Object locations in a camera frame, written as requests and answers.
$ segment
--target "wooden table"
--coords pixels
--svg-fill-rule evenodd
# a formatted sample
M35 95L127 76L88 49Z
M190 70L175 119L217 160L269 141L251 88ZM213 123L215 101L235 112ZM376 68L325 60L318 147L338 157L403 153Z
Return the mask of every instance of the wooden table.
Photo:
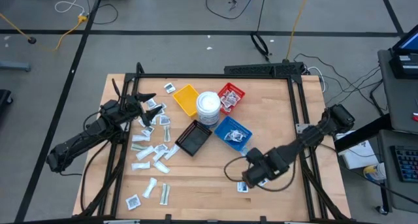
M116 80L122 89L124 74L109 74L104 87L101 104L110 99L117 99L112 87L111 79ZM308 106L311 123L316 124L324 111L325 105L321 86L316 76L303 76L304 92ZM185 112L173 99L172 94L167 94L163 89L166 83L172 82L177 89L191 84L199 93L203 91L218 92L227 82L246 92L246 96L239 102L230 116L249 129L253 136L249 141L250 147L257 147L263 153L271 147L290 143L295 139L291 105L289 102L289 90L286 80L273 79L192 79L192 78L141 78L138 91L141 93L156 93L154 100L157 103L167 105L166 115L171 119L171 142L166 142L172 147L174 141L184 129L192 122ZM299 107L299 118L302 114ZM142 126L134 121L131 134L141 134ZM150 142L141 142L144 146L156 146L163 143L163 127L155 125ZM334 146L331 137L327 137L324 144ZM96 146L88 152L88 160L100 148ZM87 205L97 194L103 184L106 164L108 161L110 146L107 146L92 162L86 176L86 193L84 204ZM164 219L165 214L172 214L173 219L194 220L235 220L256 221L260 216L266 216L269 221L308 221L306 199L302 181L302 173L297 159L295 180L285 191L271 193L258 187L250 189L249 193L239 193L236 183L230 182L223 173L223 167L231 159L240 154L221 141L213 134L197 152L190 157L180 150L168 161L161 161L170 168L168 174L159 172L155 167L148 170L131 170L131 163L137 163L136 151L128 149L123 181L121 185L120 201L117 218L129 219ZM151 161L154 153L147 156L141 162ZM333 151L324 147L318 147L317 158L322 184L332 201L339 207L343 214L350 216L346 193L340 174L340 168ZM239 179L241 172L246 170L247 163L244 160L233 163L228 173L235 179ZM273 182L268 182L266 187L279 188L285 185L291 175L292 169ZM148 186L150 178L158 180L151 197L145 199L142 193ZM163 183L171 186L169 205L159 204ZM312 188L312 197L315 203L315 214L319 215L317 195ZM138 194L141 206L128 211L126 198ZM108 192L106 214L109 213L113 189ZM74 205L74 214L79 214L80 191Z

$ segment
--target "white container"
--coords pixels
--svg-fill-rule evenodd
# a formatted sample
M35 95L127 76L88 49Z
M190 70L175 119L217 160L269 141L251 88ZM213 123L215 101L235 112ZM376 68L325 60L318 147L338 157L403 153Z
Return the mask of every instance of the white container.
M385 163L367 166L363 170L364 177L372 181L380 181L386 179Z
M217 93L206 91L197 97L196 109L199 121L207 127L213 127L219 121L221 99Z

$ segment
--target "yellow cable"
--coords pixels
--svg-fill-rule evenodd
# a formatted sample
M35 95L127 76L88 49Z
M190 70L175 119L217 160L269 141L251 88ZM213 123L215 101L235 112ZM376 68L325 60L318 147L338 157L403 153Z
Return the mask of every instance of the yellow cable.
M308 0L303 0L302 6L300 6L300 9L299 9L299 14L296 17L295 24L293 25L293 30L292 30L292 33L290 35L289 47L287 48L286 59L288 59L289 54L290 54L290 50L292 49L293 34L295 34L296 26L298 25L298 21L299 21L300 15L302 14L303 8L305 7L305 4L306 4L307 1Z
M22 34L24 37L26 37L28 40L30 40L31 39L31 37L29 37L28 35L26 35L23 31L21 31L17 26L15 26L9 19L7 19L2 13L0 13L0 17L2 18L2 19L4 19L8 24L10 24L13 28L15 28L20 34ZM58 48L61 46L61 42L62 42L62 40L64 39L64 37L66 36L66 35L68 35L69 33L71 33L71 32L73 32L75 29L77 29L83 22L85 22L85 21L87 21L87 17L86 16L78 16L78 23L77 23L77 25L76 26L74 26L71 30L69 30L69 31L67 31L66 33L64 33L60 38L59 38L59 41L58 41L58 44L57 44L57 46L53 49L53 50L51 50L51 49L49 49L49 48L46 48L46 47L44 47L43 45L41 45L41 44L38 44L42 49L44 49L44 50L46 50L46 51L49 51L49 52L55 52L55 51L57 51L58 50Z

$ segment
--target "gray floor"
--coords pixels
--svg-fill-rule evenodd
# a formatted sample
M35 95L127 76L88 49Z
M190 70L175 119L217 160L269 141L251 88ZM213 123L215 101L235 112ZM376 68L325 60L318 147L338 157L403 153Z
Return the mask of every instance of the gray floor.
M70 29L80 13L72 8L58 14L54 5L60 0L0 0L0 12L22 29ZM217 11L234 16L247 0L237 0L238 8L228 13L227 0L211 0ZM260 30L290 31L302 0L266 0ZM253 0L237 20L224 20L210 14L204 0L104 0L119 10L119 18L110 25L93 29L121 30L254 30L257 28L262 0ZM418 17L415 0L390 0L404 31L411 29ZM86 0L78 0L86 6ZM97 22L112 19L114 12L100 9ZM0 29L10 29L0 21ZM297 27L298 31L374 31L395 32L382 0L309 0ZM14 220L20 201L37 160L54 114L65 79L80 42L80 35L69 35L56 53L29 45L22 36L0 35L0 59L26 61L32 72L0 71L0 89L13 91L14 104L0 124L0 223ZM45 46L55 46L58 35L36 35ZM272 62L280 62L289 37L264 37ZM380 49L392 46L397 38L296 37L291 58L302 52L319 56L334 65L350 81L377 67ZM99 104L108 73L134 71L140 61L146 72L222 73L226 65L264 63L247 36L119 36L90 35L80 60L52 145L81 131L82 120ZM325 76L339 79L332 70L315 59L299 57L307 66L316 66ZM378 72L365 84L381 78ZM325 79L325 101L339 94L338 84ZM368 95L369 89L363 92ZM346 95L333 99L338 103ZM382 107L386 105L383 88L376 91ZM356 117L356 128L378 117L374 108L358 93L344 101ZM85 157L79 157L68 172L81 172ZM343 172L352 216L359 221L376 223L413 223L417 214L395 210L388 216L377 214L380 190L373 184ZM44 167L26 220L69 217L74 206L79 177L61 177Z

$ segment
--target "blue basket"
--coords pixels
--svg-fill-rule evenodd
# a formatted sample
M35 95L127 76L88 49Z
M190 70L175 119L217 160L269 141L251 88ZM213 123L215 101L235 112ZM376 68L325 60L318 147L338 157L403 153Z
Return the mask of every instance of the blue basket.
M231 132L231 130L239 130L245 136L242 139L242 142L224 140L227 133ZM218 136L222 141L224 141L230 147L240 152L241 149L248 142L249 138L253 135L253 133L250 130L246 129L244 126L240 125L237 121L232 119L230 116L227 116L215 129L215 135Z

